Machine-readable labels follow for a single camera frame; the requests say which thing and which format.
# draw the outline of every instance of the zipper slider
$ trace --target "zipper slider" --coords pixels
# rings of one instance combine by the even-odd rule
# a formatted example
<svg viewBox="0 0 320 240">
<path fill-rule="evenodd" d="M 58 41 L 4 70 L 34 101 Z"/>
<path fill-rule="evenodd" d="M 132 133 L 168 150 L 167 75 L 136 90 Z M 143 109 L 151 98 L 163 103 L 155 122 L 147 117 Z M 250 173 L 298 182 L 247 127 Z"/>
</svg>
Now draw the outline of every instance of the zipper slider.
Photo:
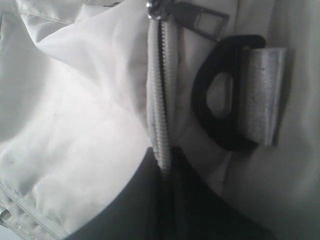
<svg viewBox="0 0 320 240">
<path fill-rule="evenodd" d="M 226 13 L 183 1 L 148 0 L 147 8 L 150 19 L 167 21 L 172 16 L 179 26 L 214 42 L 221 40 L 230 18 Z"/>
</svg>

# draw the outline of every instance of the bag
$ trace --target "bag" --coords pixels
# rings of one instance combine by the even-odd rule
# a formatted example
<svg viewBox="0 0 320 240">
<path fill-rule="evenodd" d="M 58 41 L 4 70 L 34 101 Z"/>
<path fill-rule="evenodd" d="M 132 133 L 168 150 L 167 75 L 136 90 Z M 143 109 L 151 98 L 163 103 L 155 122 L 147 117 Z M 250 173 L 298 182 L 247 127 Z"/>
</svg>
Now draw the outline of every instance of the bag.
<svg viewBox="0 0 320 240">
<path fill-rule="evenodd" d="M 1 224 L 317 239 L 319 4 L 0 0 Z"/>
</svg>

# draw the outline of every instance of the black d-ring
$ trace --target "black d-ring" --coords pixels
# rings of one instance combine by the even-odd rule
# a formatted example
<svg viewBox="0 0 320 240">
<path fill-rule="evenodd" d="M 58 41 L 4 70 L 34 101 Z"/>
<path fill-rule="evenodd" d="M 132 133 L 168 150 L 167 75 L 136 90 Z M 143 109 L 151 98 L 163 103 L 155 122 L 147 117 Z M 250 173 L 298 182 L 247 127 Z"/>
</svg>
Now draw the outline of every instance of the black d-ring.
<svg viewBox="0 0 320 240">
<path fill-rule="evenodd" d="M 223 39 L 212 50 L 198 71 L 191 95 L 191 107 L 206 133 L 228 151 L 250 148 L 256 145 L 238 134 L 241 61 L 244 48 L 257 49 L 266 46 L 260 35 L 238 35 Z M 233 79 L 231 112 L 225 118 L 215 117 L 207 105 L 207 92 L 220 73 L 228 73 Z"/>
</svg>

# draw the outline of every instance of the zipper pull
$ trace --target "zipper pull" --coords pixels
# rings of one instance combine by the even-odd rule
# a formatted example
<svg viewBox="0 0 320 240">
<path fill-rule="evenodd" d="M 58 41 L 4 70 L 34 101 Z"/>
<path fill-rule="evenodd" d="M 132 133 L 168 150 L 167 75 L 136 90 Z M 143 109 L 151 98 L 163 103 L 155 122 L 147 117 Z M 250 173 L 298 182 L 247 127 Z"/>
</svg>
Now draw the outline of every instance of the zipper pull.
<svg viewBox="0 0 320 240">
<path fill-rule="evenodd" d="M 172 16 L 179 26 L 214 42 L 221 40 L 230 18 L 226 13 L 183 1 L 149 0 L 147 8 L 150 19 L 167 21 Z"/>
</svg>

